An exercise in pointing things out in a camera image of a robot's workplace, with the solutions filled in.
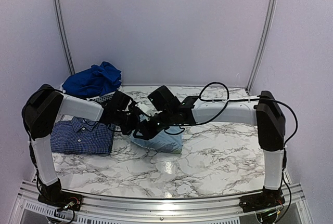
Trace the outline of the light blue garment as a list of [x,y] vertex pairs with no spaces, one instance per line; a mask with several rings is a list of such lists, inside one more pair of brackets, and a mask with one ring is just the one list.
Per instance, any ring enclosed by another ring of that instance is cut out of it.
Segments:
[[136,138],[130,135],[130,140],[135,145],[156,152],[169,154],[181,154],[183,149],[184,128],[170,127],[166,131],[159,132],[155,137],[149,140]]

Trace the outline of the blue checked shirt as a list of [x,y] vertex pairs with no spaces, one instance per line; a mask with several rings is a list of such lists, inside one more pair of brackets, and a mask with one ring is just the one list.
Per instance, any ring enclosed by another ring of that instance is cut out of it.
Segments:
[[54,125],[50,136],[53,153],[104,155],[111,153],[116,127],[73,117]]

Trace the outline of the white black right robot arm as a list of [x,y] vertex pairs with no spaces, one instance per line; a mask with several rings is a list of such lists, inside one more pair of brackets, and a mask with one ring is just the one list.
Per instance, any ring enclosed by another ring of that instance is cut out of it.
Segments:
[[264,153],[257,128],[214,122],[132,140],[142,154],[132,178],[134,197],[179,199],[260,190]]

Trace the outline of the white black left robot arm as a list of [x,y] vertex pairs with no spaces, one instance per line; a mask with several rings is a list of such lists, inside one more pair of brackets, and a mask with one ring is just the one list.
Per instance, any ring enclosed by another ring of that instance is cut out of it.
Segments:
[[115,127],[130,135],[142,120],[141,110],[128,95],[116,91],[102,103],[63,94],[43,84],[22,109],[29,135],[29,150],[36,167],[39,200],[53,206],[66,204],[78,195],[61,190],[53,153],[108,153]]

